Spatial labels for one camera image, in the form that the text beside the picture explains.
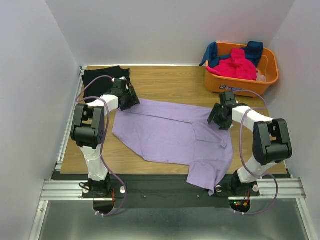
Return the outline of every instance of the lavender cloth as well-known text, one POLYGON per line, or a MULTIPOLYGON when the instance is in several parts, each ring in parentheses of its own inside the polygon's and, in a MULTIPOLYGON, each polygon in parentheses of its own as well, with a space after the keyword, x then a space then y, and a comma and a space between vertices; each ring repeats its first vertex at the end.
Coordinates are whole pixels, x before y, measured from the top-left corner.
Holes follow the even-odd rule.
POLYGON ((117 111, 112 132, 146 161, 190 166, 187 182, 212 195, 231 165, 233 147, 230 131, 208 124, 210 112, 140 99, 140 105, 117 111))

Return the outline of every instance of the orange basket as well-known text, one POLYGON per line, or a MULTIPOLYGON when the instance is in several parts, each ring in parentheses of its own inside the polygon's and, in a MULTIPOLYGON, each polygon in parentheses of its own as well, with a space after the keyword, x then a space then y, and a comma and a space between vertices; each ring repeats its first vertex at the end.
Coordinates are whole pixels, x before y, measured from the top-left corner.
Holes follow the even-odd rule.
MULTIPOLYGON (((246 47, 246 45, 217 42, 218 56, 230 54, 232 49, 239 49, 243 47, 246 47)), ((269 49, 264 48, 257 69, 265 76, 266 82, 218 76, 205 70, 204 84, 206 89, 212 93, 222 93, 230 90, 251 90, 259 95, 263 95, 264 92, 279 78, 275 54, 269 49)), ((235 94, 254 98, 257 97, 249 92, 237 92, 235 94)))

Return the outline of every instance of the black cloth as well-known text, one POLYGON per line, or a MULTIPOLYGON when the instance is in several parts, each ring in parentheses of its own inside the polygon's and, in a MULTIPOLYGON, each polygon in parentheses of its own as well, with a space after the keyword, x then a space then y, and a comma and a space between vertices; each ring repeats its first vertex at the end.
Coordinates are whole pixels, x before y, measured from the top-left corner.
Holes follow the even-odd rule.
MULTIPOLYGON (((94 79, 99 76, 108 75, 112 78, 122 78, 125 77, 128 82, 130 82, 130 69, 122 69, 120 66, 113 66, 104 69, 98 70, 85 70, 82 76, 83 85, 86 87, 89 83, 91 83, 94 79)), ((90 85, 84 91, 84 97, 101 97, 107 91, 109 91, 113 86, 110 78, 102 77, 96 80, 92 85, 90 85)), ((91 103, 94 99, 86 100, 85 103, 91 103)))

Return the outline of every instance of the wooden surface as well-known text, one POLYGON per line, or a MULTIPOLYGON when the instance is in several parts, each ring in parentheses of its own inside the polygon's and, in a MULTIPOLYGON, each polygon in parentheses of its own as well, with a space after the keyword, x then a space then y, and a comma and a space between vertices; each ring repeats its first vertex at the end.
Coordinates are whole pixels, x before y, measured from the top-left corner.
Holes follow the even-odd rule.
MULTIPOLYGON (((101 69, 88 67, 88 70, 101 69)), ((204 84, 205 68, 197 66, 132 66, 130 78, 140 99, 188 104, 212 108, 219 103, 217 93, 210 93, 204 84)), ((240 103, 250 107, 262 107, 264 104, 259 98, 237 96, 240 103)), ((260 112, 266 116, 268 110, 260 112)), ((110 113, 110 125, 103 148, 103 156, 108 166, 117 174, 187 174, 189 167, 185 165, 155 163, 143 160, 127 148, 113 134, 116 111, 110 113)), ((231 137, 234 150, 233 162, 228 174, 242 166, 239 154, 240 125, 234 123, 231 128, 231 137)), ((253 135, 248 129, 243 131, 243 155, 247 161, 252 156, 253 135)), ((286 174, 284 163, 271 168, 269 173, 286 174)), ((82 152, 76 143, 69 139, 61 168, 62 174, 87 174, 88 169, 82 152)))

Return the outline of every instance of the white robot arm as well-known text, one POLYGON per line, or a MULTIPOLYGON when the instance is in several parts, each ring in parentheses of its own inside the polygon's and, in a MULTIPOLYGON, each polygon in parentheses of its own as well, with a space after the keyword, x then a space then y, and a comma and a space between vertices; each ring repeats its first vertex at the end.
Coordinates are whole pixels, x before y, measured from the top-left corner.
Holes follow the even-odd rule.
MULTIPOLYGON (((219 95, 220 104, 216 103, 208 118, 221 130, 228 130, 232 122, 241 123, 246 112, 251 108, 236 101, 232 91, 219 95)), ((240 184, 255 182, 265 171, 292 156, 292 146, 287 123, 283 119, 273 119, 250 110, 243 125, 253 132, 253 155, 238 169, 234 176, 240 184)))
POLYGON ((88 167, 86 190, 100 197, 110 194, 110 174, 102 159, 102 144, 105 137, 105 103, 111 112, 122 111, 140 104, 134 87, 126 79, 112 79, 113 87, 105 95, 88 104, 77 104, 71 127, 71 139, 83 152, 88 167))

